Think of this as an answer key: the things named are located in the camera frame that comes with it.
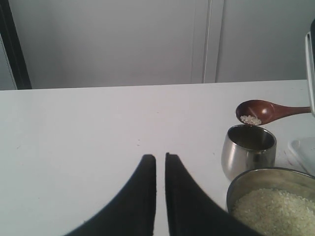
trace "wooden spoon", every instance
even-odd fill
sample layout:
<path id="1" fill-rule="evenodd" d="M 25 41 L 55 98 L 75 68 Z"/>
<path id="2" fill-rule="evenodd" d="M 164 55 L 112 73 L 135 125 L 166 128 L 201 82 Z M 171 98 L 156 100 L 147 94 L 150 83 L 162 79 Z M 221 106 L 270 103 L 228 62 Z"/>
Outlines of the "wooden spoon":
<path id="1" fill-rule="evenodd" d="M 244 124 L 242 121 L 242 116 L 251 116 L 261 120 L 261 124 L 268 124 L 277 119 L 288 117 L 291 115 L 310 113 L 310 107 L 285 107 L 272 102 L 267 102 L 263 100 L 249 100 L 241 103 L 236 108 L 236 117 L 237 119 Z"/>

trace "uncooked rice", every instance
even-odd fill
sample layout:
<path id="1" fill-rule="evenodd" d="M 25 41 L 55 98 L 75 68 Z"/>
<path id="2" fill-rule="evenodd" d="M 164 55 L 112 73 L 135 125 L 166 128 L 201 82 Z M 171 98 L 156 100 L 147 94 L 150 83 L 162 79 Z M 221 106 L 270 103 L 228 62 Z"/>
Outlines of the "uncooked rice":
<path id="1" fill-rule="evenodd" d="M 315 203 L 287 191 L 252 191 L 236 202 L 232 215 L 265 236 L 315 236 Z"/>
<path id="2" fill-rule="evenodd" d="M 241 116 L 241 121 L 245 124 L 260 125 L 261 120 L 252 116 Z"/>

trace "white tabletop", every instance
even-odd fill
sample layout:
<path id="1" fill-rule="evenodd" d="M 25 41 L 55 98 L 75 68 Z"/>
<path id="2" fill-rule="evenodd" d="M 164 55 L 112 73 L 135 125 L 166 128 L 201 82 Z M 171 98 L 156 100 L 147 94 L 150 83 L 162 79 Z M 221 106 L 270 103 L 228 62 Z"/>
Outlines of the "white tabletop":
<path id="1" fill-rule="evenodd" d="M 155 235 L 168 235 L 166 152 L 224 207 L 221 148 L 239 124 L 235 108 L 250 99 L 308 106 L 307 81 L 1 91 L 0 235 L 68 233 L 118 193 L 146 153 L 157 158 Z M 276 164 L 299 168 L 287 142 L 313 137 L 314 117 L 264 127 L 278 139 Z"/>

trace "metal cup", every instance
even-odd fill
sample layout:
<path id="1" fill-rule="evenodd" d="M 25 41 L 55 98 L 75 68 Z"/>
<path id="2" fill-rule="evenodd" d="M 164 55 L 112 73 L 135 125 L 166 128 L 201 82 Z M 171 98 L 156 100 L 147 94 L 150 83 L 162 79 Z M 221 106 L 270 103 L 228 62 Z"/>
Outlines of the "metal cup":
<path id="1" fill-rule="evenodd" d="M 276 137 L 258 126 L 236 125 L 225 137 L 221 165 L 225 176 L 232 181 L 244 171 L 274 167 Z"/>

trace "metal bowl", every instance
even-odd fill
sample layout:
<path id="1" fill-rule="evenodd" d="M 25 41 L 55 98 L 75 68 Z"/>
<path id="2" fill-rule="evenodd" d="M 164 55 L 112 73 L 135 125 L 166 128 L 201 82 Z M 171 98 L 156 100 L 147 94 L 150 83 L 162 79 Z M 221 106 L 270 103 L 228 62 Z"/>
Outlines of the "metal bowl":
<path id="1" fill-rule="evenodd" d="M 285 168 L 264 168 L 246 171 L 230 184 L 226 206 L 229 213 L 238 199 L 261 188 L 285 190 L 306 199 L 315 201 L 315 177 Z"/>

